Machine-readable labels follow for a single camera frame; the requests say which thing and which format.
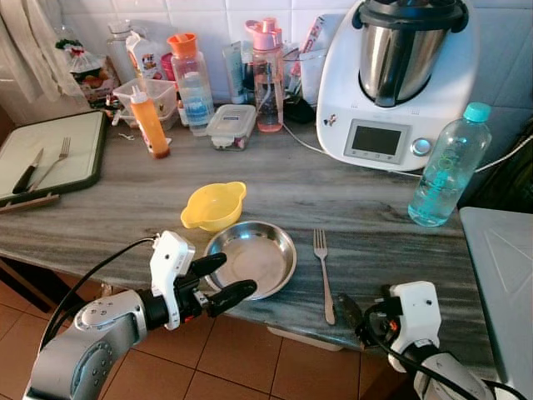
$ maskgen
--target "cutting board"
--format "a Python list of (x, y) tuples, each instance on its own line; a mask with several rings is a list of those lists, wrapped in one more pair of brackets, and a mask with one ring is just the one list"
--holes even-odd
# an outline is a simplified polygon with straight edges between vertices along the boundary
[[(34, 123), (11, 132), (0, 148), (0, 207), (92, 186), (100, 175), (106, 124), (103, 112), (88, 112)], [(34, 192), (12, 194), (18, 179), (41, 148), (44, 152), (30, 185), (44, 175), (57, 160), (65, 137), (71, 138), (68, 157), (56, 164)]]

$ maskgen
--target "knife handle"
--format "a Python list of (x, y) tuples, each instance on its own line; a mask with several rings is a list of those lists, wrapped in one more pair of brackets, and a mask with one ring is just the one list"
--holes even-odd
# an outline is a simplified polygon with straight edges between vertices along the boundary
[(33, 165), (30, 165), (28, 168), (26, 168), (26, 171), (24, 171), (24, 174), (20, 177), (17, 184), (12, 190), (13, 194), (19, 194), (22, 192), (26, 192), (27, 185), (30, 182), (30, 177), (33, 174), (33, 171), (35, 171), (35, 167)]

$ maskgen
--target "blue bottle cap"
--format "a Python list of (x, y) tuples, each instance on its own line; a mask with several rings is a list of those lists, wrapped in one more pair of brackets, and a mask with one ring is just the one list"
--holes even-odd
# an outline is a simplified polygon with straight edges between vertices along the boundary
[(491, 106), (483, 102), (471, 102), (466, 106), (463, 117), (474, 123), (484, 123), (491, 115)]

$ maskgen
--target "yellow bowl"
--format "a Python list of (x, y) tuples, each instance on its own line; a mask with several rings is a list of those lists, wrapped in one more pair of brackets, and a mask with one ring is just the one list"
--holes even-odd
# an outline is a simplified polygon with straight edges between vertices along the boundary
[(247, 195), (243, 182), (213, 183), (200, 187), (190, 197), (182, 211), (185, 228), (201, 228), (218, 232), (239, 219), (242, 199)]

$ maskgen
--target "stainless steel jug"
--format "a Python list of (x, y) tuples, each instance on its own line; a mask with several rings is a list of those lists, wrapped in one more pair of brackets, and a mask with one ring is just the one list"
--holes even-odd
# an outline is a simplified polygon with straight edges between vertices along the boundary
[(448, 31), (467, 24), (461, 0), (366, 0), (352, 24), (362, 29), (359, 79), (379, 107), (413, 98), (427, 84)]

